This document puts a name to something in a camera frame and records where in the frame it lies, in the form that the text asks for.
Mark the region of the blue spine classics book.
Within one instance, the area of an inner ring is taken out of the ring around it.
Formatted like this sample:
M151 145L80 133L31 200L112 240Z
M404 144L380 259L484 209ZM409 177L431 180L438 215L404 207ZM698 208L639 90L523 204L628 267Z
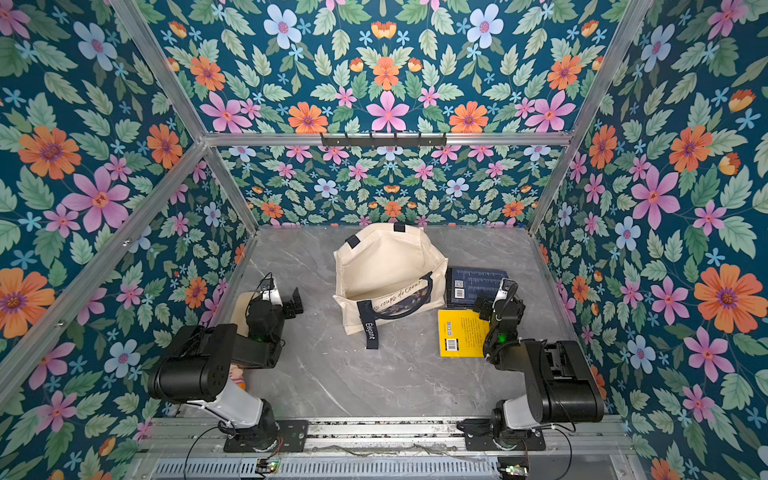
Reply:
M445 298L448 308L471 309L478 297L494 299L508 274L504 270L449 266Z

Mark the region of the yellow spine book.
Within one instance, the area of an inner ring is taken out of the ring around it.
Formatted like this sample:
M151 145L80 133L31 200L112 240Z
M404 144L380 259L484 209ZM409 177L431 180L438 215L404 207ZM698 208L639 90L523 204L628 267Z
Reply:
M471 310L439 310L439 353L443 358L482 358L489 323Z

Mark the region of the cream canvas tote bag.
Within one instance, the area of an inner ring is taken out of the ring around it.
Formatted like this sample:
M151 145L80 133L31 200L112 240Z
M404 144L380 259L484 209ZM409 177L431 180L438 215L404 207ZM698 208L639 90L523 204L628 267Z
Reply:
M377 328L446 305L448 258L420 228L371 224L348 237L334 260L334 300L348 335L361 333L365 339L359 301L372 302Z

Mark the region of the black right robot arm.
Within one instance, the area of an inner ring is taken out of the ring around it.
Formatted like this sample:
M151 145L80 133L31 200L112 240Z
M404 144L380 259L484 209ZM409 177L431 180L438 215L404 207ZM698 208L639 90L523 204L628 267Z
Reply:
M604 400L578 342L520 337L525 305L515 295L480 297L473 311L489 324L484 360L499 371L520 373L524 380L521 396L499 401L492 411L485 435L494 444L511 449L534 439L544 427L603 420Z

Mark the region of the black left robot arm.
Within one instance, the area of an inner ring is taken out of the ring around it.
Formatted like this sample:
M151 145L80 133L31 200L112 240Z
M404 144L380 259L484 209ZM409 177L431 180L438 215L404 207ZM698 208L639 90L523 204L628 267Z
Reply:
M276 367L285 323L303 312L298 289L282 298L268 282L240 294L229 322L177 332L151 374L150 396L199 408L236 431L266 430L271 407L249 394L239 376Z

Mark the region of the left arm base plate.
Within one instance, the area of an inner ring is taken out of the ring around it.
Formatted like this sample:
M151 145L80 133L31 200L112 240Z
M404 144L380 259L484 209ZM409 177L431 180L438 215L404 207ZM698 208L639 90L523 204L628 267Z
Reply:
M306 420L267 421L263 425L234 430L226 439L226 453L299 453L308 439Z

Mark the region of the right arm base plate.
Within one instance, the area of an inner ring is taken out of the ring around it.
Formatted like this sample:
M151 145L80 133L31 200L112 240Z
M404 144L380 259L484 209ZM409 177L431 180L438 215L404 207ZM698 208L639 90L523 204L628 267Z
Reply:
M457 429L463 434L468 451L539 452L546 449L540 430L511 430L490 418L467 418L459 421Z

